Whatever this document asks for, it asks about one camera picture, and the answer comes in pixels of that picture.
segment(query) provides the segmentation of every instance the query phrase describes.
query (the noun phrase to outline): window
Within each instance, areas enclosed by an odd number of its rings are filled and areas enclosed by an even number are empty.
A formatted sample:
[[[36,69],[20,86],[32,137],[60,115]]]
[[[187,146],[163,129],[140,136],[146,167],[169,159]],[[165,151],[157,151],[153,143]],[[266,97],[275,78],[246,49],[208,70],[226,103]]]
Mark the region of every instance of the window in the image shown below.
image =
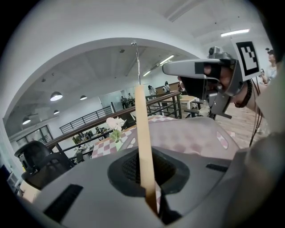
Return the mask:
[[[47,126],[43,126],[40,129],[33,131],[32,133],[24,136],[23,138],[17,140],[19,147],[31,142],[31,141],[39,141],[43,144],[53,140],[53,137]]]

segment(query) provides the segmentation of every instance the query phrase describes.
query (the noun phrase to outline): wooden pole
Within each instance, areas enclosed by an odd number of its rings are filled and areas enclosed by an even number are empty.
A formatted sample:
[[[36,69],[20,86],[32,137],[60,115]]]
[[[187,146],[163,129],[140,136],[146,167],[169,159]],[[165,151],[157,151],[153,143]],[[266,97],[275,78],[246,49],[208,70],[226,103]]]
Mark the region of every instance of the wooden pole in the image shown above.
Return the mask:
[[[135,88],[135,100],[141,186],[146,189],[147,204],[157,215],[155,195],[155,172],[152,161],[151,138],[147,118],[147,104],[143,85],[139,85]]]

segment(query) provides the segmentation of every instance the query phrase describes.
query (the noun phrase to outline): white flower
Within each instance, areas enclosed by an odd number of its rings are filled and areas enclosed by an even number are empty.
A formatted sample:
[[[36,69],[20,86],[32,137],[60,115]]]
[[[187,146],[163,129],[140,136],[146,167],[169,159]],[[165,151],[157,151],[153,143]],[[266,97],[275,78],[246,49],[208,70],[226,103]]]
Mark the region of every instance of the white flower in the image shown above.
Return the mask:
[[[114,118],[112,117],[109,117],[106,119],[106,123],[108,124],[108,126],[111,128],[111,129],[114,129],[116,127],[116,121]]]
[[[108,126],[114,130],[122,131],[122,126],[125,124],[126,121],[122,120],[121,118],[117,117],[116,119],[109,117],[106,119],[106,123]]]
[[[122,131],[122,127],[121,127],[121,126],[116,125],[116,127],[114,128],[114,130]]]

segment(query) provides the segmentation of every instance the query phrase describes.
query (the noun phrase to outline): bracelet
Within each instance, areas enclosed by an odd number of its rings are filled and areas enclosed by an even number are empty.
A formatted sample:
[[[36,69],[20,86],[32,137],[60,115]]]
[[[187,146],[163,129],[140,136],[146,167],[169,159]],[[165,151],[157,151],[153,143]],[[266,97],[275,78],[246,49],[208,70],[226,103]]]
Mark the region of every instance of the bracelet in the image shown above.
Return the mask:
[[[242,101],[241,104],[235,103],[235,106],[236,106],[237,108],[244,108],[244,107],[248,104],[249,99],[251,98],[251,94],[252,94],[252,84],[251,84],[251,81],[250,81],[250,80],[247,80],[246,82],[247,82],[247,84],[248,84],[248,91],[247,91],[247,93],[246,93],[246,95],[245,95],[245,98],[244,98],[244,100]]]

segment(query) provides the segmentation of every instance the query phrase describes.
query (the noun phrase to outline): ceiling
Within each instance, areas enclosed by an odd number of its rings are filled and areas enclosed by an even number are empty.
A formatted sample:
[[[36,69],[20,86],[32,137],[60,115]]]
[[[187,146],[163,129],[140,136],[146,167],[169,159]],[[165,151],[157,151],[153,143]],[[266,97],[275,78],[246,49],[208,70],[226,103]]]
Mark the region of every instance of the ceiling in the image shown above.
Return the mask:
[[[141,75],[172,54],[175,55],[172,60],[186,58],[167,50],[145,46],[138,47],[138,52]],[[25,91],[6,122],[7,134],[11,136],[31,124],[54,117],[55,109],[62,112],[76,105],[81,102],[79,100],[81,95],[87,95],[88,98],[98,96],[95,90],[99,82],[115,83],[120,78],[134,78],[133,76],[137,74],[136,54],[132,46],[96,49],[63,61],[42,75]],[[85,91],[77,94],[82,88],[90,87],[92,84],[94,84],[93,92]],[[51,102],[50,96],[54,91],[59,91],[65,99]],[[31,116],[31,123],[23,126],[22,119],[31,114],[37,115]]]
[[[156,11],[182,30],[196,38],[206,52],[213,45],[222,45],[230,37],[220,34],[239,29],[250,29],[242,37],[266,36],[256,10],[240,0],[120,0],[126,4],[137,4]],[[164,60],[171,53],[167,50],[139,47],[141,74],[155,63]],[[173,60],[185,58],[176,54]],[[76,91],[91,81],[111,80],[130,77],[137,74],[134,47],[117,46],[92,50],[70,58],[42,75],[21,97],[6,122],[8,135],[22,129],[21,121],[25,115],[33,116],[36,123],[53,116],[49,101],[54,91],[60,91],[65,97],[72,97]],[[74,105],[73,100],[65,100],[61,110]]]

